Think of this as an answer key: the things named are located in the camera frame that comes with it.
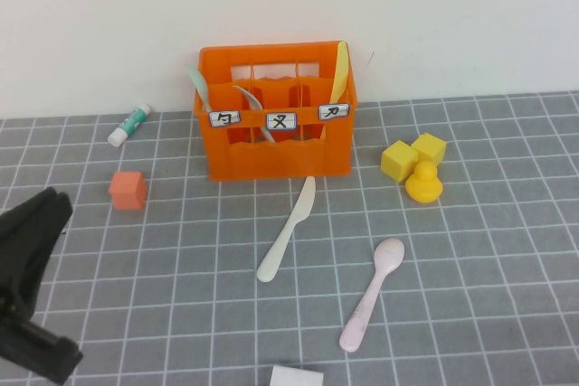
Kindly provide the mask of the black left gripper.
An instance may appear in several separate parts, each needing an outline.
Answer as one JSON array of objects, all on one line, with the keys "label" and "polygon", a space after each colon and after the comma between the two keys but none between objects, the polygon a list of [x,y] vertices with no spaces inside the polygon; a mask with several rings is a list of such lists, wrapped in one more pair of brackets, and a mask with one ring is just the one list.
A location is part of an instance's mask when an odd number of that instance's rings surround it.
[{"label": "black left gripper", "polygon": [[69,195],[53,188],[1,215],[1,357],[59,385],[83,353],[25,316],[34,313],[50,255],[71,215]]}]

